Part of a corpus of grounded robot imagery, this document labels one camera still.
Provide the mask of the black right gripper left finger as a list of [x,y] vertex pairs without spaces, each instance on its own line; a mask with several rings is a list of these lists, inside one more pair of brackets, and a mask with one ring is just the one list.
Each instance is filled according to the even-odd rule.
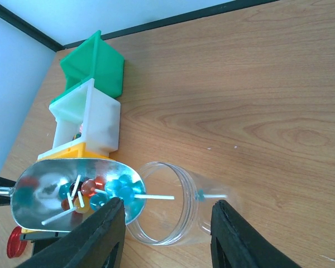
[[112,198],[65,237],[18,267],[120,267],[125,231],[123,201]]

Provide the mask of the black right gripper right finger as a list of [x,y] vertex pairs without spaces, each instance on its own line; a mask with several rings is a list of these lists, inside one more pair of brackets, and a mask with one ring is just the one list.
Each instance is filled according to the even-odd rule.
[[212,208],[210,233],[213,267],[299,267],[225,200]]

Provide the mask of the silver metal scoop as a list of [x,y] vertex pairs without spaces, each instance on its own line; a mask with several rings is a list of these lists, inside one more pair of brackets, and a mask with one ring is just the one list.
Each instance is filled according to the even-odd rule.
[[15,222],[33,231],[70,232],[110,199],[124,201],[125,223],[145,206],[146,187],[131,167],[107,159],[50,159],[28,167],[15,181],[11,211]]

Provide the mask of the clear plastic jar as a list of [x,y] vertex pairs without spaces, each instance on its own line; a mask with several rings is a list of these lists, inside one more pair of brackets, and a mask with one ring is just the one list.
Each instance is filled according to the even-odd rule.
[[141,214],[127,225],[130,235],[150,246],[186,246],[210,241],[212,208],[219,200],[243,211],[237,191],[183,167],[150,162],[138,170],[147,194],[173,200],[146,199]]

